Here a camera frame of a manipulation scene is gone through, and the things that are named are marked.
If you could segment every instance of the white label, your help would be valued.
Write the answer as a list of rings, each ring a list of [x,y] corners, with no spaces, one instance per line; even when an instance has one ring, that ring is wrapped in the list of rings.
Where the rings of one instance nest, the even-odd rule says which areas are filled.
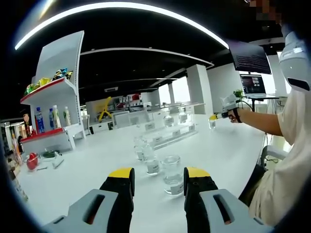
[[[153,129],[155,129],[156,127],[155,127],[155,124],[154,123],[149,123],[149,124],[145,124],[145,129],[146,129],[146,131],[148,131],[148,130],[153,130]]]
[[[194,125],[189,126],[189,131],[194,131]]]
[[[184,191],[184,183],[183,182],[177,186],[171,187],[171,194],[172,195],[180,194],[182,191]]]
[[[144,160],[144,153],[143,152],[137,151],[136,154],[137,154],[139,160]]]
[[[161,142],[162,141],[162,137],[155,137],[154,139],[153,139],[153,142],[154,143],[159,143],[159,142]]]
[[[174,131],[173,137],[178,137],[178,136],[180,136],[180,130]]]
[[[187,119],[188,119],[188,116],[186,114],[179,116],[179,120],[181,123],[185,123]]]
[[[156,173],[160,171],[160,166],[158,161],[149,162],[147,165],[147,172],[150,174]]]
[[[174,118],[165,119],[165,125],[173,125],[173,124],[174,124]]]

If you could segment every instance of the white table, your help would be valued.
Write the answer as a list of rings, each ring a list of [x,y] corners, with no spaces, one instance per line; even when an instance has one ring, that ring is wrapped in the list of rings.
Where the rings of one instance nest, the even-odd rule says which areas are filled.
[[[250,178],[261,153],[264,133],[245,124],[220,119],[215,130],[208,128],[206,115],[195,115],[199,133],[156,150],[159,158],[178,154],[183,166],[195,166],[209,172],[218,188],[239,196]],[[94,188],[120,167],[135,168],[134,211],[130,232],[187,232],[184,196],[172,199],[163,190],[160,175],[151,177],[133,151],[135,126],[90,135],[75,151],[65,154],[57,169],[34,174],[22,171],[21,187],[29,196],[28,205],[39,223],[46,224]]]

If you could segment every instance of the computer screen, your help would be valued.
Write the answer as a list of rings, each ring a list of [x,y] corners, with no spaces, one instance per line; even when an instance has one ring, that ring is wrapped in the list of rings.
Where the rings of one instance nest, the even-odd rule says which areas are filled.
[[[263,47],[241,41],[227,41],[235,70],[271,74]]]
[[[266,94],[261,75],[240,74],[245,94]]]

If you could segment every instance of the ceiling light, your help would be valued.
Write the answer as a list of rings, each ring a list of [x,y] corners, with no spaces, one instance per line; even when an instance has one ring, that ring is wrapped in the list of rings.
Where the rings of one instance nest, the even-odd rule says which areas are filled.
[[[36,34],[38,31],[42,30],[43,28],[47,27],[48,25],[52,24],[53,22],[60,20],[64,17],[83,12],[83,11],[88,11],[88,10],[94,10],[94,9],[102,9],[102,8],[132,8],[132,9],[140,9],[140,10],[145,10],[145,11],[151,11],[151,12],[156,12],[159,14],[163,14],[166,16],[173,17],[175,19],[178,19],[184,23],[187,23],[200,31],[204,32],[205,34],[209,35],[212,37],[214,40],[218,41],[220,44],[222,44],[225,48],[229,49],[228,44],[223,41],[219,36],[217,36],[215,33],[211,32],[207,28],[203,27],[202,25],[192,21],[191,19],[188,19],[184,16],[181,16],[177,13],[174,13],[172,11],[168,11],[159,7],[155,6],[149,6],[145,4],[140,4],[140,3],[133,3],[133,2],[99,2],[99,3],[93,3],[93,4],[88,4],[84,6],[79,6],[72,8],[70,10],[64,11],[62,13],[59,13],[42,23],[40,23],[38,26],[33,28],[30,32],[28,32],[15,46],[15,50],[18,50],[18,48],[24,44],[30,37],[32,37],[34,34]]]

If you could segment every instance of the blue bottle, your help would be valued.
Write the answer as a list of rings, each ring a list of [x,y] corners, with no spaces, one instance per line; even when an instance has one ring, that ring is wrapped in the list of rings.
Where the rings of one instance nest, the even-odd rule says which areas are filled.
[[[36,112],[36,120],[37,120],[37,125],[38,125],[38,133],[44,133],[44,124],[43,124],[43,117],[41,113],[40,107],[37,107],[37,112]]]
[[[53,109],[52,108],[50,108],[49,119],[50,119],[51,130],[54,130],[54,120],[53,120]]]

